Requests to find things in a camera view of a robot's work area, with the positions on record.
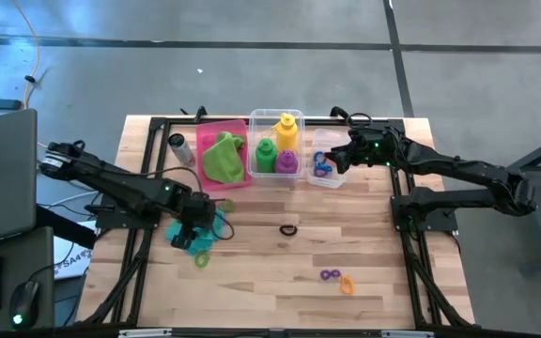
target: purple bottle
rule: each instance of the purple bottle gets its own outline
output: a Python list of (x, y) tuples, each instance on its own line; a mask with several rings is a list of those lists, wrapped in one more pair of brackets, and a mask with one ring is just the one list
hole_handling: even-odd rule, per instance
[(274, 164), (276, 174), (295, 174), (298, 172), (298, 159), (291, 150), (283, 150)]

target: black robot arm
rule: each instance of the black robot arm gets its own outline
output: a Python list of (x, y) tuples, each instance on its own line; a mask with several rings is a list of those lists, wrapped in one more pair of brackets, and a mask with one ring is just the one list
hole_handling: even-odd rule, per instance
[(493, 207), (501, 213), (523, 216), (535, 210), (534, 190), (519, 170), (484, 161), (464, 161), (444, 156), (429, 146), (407, 138), (393, 127), (351, 126), (351, 142), (331, 149), (325, 156), (343, 174), (350, 165), (393, 166), (415, 175), (438, 174), (485, 186), (486, 190), (433, 192), (426, 187), (412, 189), (402, 210), (421, 221), (439, 207)]
[(149, 178), (114, 166), (85, 152), (85, 142), (50, 143), (39, 169), (60, 180), (78, 180), (115, 201), (113, 206), (92, 207), (95, 212), (118, 212), (135, 220), (157, 223), (160, 212), (177, 218), (183, 226), (171, 245), (188, 249), (195, 227), (211, 228), (216, 207), (209, 196), (168, 178)]

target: pink bin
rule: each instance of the pink bin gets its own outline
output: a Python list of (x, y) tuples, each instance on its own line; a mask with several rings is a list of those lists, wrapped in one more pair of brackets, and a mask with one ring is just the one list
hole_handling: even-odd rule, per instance
[[(233, 135), (243, 136), (245, 143), (240, 149), (241, 162), (243, 163), (244, 180), (239, 183), (223, 184), (215, 180), (208, 179), (204, 175), (204, 166), (202, 160), (204, 158), (204, 151), (208, 150), (211, 146), (214, 146), (216, 136), (221, 131), (228, 131)], [(252, 177), (248, 174), (246, 168), (248, 167), (248, 131), (245, 127), (245, 121), (242, 119), (204, 123), (195, 127), (195, 143), (197, 147), (197, 174), (202, 181), (204, 191), (212, 192), (224, 189), (244, 187), (252, 184)]]

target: silver can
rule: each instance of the silver can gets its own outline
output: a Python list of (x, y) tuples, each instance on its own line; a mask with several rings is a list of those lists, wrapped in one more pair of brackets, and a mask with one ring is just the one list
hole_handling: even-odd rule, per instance
[(195, 164), (195, 157), (187, 144), (187, 140), (185, 140), (185, 136), (179, 133), (170, 135), (168, 145), (170, 145), (181, 164), (190, 166)]

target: black ring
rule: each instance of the black ring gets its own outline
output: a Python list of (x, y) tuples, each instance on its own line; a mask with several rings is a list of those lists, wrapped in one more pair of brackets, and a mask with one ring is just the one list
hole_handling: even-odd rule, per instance
[[(354, 121), (352, 119), (352, 117), (354, 116), (362, 116), (362, 117), (366, 117), (368, 119), (368, 123), (364, 123), (364, 121)], [(363, 128), (368, 128), (368, 127), (371, 127), (371, 125), (373, 124), (373, 119), (371, 118), (371, 116), (365, 114), (365, 113), (354, 113), (350, 116), (348, 116), (348, 118), (346, 119), (346, 125), (352, 129), (363, 129)]]
[(296, 225), (281, 225), (279, 231), (285, 236), (294, 236), (298, 233), (298, 227)]

